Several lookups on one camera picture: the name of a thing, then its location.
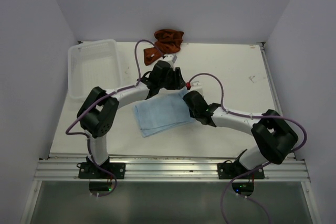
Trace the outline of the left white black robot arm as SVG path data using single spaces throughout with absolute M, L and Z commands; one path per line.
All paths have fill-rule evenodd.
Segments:
M 110 94 L 101 87 L 93 88 L 77 113 L 81 128 L 88 133 L 88 157 L 92 162 L 92 174 L 104 178 L 109 172 L 106 134 L 113 125 L 118 109 L 152 98 L 161 89 L 181 90 L 188 86 L 179 67 L 160 60 L 135 85 L 118 88 Z

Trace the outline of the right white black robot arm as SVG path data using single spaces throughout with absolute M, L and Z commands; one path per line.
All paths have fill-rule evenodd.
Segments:
M 254 138 L 256 146 L 244 150 L 233 162 L 234 172 L 240 178 L 246 178 L 267 162 L 281 164 L 298 141 L 295 131 L 275 110 L 250 115 L 225 111 L 218 103 L 207 104 L 197 91 L 188 92 L 183 100 L 191 117 L 203 125 L 237 130 Z

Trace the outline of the light blue towel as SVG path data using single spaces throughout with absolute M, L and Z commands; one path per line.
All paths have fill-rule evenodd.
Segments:
M 187 94 L 186 88 L 136 104 L 133 112 L 141 135 L 148 137 L 193 123 L 195 119 L 190 116 L 189 109 L 183 100 L 185 94 Z

